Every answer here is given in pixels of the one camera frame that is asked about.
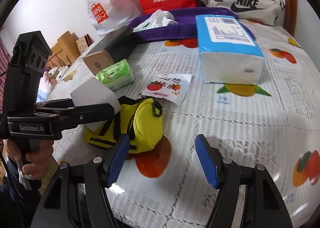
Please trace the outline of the person's left hand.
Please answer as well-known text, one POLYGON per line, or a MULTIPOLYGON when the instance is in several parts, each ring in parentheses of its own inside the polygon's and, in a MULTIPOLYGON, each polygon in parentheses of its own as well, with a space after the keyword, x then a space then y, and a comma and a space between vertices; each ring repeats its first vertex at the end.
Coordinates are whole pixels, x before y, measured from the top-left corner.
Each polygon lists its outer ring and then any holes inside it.
MULTIPOLYGON (((48 172, 50 166, 50 156, 53 154, 54 141, 42 140, 38 149, 25 155, 26 161, 22 168, 24 174, 29 175, 32 179, 41 180, 48 172)), ((4 140, 4 147, 7 150, 8 157, 15 163, 21 160, 21 151, 14 141, 4 140)))

